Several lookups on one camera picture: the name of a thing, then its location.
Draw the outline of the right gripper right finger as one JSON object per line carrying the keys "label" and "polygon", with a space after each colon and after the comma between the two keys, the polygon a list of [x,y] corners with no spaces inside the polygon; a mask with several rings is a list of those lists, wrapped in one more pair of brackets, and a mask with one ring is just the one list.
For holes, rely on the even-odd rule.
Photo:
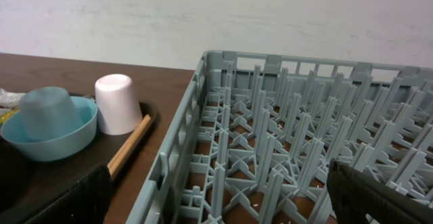
{"label": "right gripper right finger", "polygon": [[432,224],[432,209],[335,159],[329,164],[327,190],[339,224]]}

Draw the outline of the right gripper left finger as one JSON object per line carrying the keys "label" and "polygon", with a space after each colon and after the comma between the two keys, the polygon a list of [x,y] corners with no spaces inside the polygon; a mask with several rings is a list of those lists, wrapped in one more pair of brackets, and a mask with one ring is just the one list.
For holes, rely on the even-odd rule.
{"label": "right gripper left finger", "polygon": [[25,223],[103,223],[113,194],[111,174],[95,166],[30,206]]}

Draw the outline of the light blue bowl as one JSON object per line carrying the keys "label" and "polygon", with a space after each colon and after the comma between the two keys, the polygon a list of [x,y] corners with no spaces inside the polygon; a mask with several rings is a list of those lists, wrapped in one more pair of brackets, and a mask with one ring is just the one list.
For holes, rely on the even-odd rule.
{"label": "light blue bowl", "polygon": [[86,148],[97,133],[96,103],[86,97],[72,96],[78,115],[84,120],[84,125],[58,138],[47,141],[31,141],[24,130],[21,113],[14,114],[1,127],[1,136],[13,148],[27,158],[37,162],[60,160],[74,155]]}

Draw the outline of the white cup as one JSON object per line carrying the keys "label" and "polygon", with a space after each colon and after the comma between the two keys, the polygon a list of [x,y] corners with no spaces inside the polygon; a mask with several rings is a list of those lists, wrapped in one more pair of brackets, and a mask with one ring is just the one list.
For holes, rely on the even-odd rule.
{"label": "white cup", "polygon": [[109,74],[95,82],[100,130],[107,135],[134,131],[143,119],[131,77]]}

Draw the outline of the light blue cup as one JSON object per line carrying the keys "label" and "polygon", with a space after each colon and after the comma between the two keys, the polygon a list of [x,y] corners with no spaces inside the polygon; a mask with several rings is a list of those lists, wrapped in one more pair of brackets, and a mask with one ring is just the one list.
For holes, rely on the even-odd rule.
{"label": "light blue cup", "polygon": [[19,107],[32,141],[61,137],[83,126],[69,93],[61,87],[32,90],[21,98]]}

